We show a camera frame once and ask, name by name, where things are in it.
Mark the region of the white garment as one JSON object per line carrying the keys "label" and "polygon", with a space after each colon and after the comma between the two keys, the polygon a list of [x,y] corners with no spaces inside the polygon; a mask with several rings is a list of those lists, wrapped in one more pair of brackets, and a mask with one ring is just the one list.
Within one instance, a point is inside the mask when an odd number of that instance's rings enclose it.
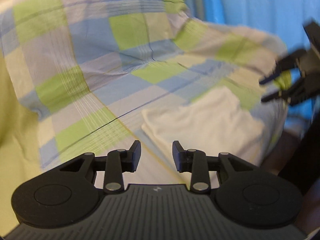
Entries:
{"label": "white garment", "polygon": [[253,165],[261,164],[265,124],[243,109],[227,87],[214,88],[188,105],[144,109],[141,116],[142,131],[173,171],[174,141],[210,157],[228,152]]}

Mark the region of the blue plastic storage bin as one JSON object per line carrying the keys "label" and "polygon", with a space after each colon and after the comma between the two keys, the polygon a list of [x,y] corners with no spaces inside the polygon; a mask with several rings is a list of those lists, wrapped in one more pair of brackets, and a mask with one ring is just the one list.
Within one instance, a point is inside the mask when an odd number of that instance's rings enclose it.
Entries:
{"label": "blue plastic storage bin", "polygon": [[216,24],[276,35],[291,51],[319,29],[319,0],[185,0],[192,15]]}

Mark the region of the plaid green blue bedsheet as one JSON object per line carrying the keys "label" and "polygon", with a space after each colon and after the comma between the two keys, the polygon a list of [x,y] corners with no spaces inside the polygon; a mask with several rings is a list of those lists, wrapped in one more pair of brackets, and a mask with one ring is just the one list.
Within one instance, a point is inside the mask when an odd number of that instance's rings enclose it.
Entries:
{"label": "plaid green blue bedsheet", "polygon": [[218,87],[265,124],[263,157],[277,142],[287,108],[260,87],[283,43],[248,27],[203,22],[184,0],[6,0],[1,3],[1,64],[16,108],[9,163],[35,177],[80,155],[142,144],[128,183],[187,183],[142,131],[141,111],[188,105]]}

